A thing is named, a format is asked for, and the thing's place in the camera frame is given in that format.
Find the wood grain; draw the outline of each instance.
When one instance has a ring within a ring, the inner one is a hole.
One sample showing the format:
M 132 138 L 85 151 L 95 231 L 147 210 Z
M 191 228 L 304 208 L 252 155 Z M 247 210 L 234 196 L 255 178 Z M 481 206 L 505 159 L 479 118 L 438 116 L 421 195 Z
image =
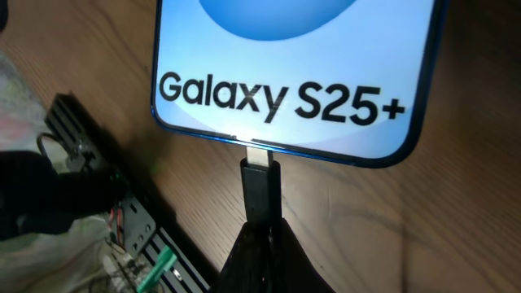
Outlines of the wood grain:
M 0 35 L 49 106 L 72 91 L 155 174 L 220 268 L 244 221 L 244 149 L 166 133 L 148 107 L 152 0 L 18 0 Z M 521 291 L 521 2 L 452 1 L 422 137 L 363 169 L 276 155 L 284 215 L 338 292 Z

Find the phone screen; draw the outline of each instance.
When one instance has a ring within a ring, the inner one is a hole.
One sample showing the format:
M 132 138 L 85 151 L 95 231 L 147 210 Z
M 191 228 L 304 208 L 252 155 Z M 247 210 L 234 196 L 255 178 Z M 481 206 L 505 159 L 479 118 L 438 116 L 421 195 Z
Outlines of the phone screen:
M 365 167 L 421 129 L 437 0 L 164 0 L 151 107 L 167 129 Z

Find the brown wooden surface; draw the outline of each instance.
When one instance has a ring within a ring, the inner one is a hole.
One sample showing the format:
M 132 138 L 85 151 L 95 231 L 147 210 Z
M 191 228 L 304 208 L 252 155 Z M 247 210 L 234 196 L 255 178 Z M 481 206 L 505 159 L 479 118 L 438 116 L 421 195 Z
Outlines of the brown wooden surface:
M 152 0 L 17 0 L 3 50 L 49 106 L 72 91 L 220 268 L 244 149 L 166 133 L 148 107 Z M 276 155 L 284 215 L 338 292 L 521 291 L 521 2 L 452 1 L 414 153 L 371 170 Z

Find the blue circle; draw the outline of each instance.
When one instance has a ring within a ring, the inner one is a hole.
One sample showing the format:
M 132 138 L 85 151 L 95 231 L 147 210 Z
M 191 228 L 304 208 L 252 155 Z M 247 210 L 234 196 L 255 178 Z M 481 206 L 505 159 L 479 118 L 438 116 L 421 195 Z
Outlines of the blue circle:
M 226 31 L 257 41 L 298 37 L 327 24 L 356 0 L 200 0 Z

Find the green object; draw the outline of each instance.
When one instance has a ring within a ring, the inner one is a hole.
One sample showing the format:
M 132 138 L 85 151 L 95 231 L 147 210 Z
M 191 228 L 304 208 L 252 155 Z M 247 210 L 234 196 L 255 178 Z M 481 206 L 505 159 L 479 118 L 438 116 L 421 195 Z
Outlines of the green object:
M 138 287 L 138 293 L 143 293 L 154 287 L 160 281 L 161 275 L 168 272 L 177 261 L 177 256 L 170 247 L 164 247 L 157 256 L 157 263 Z

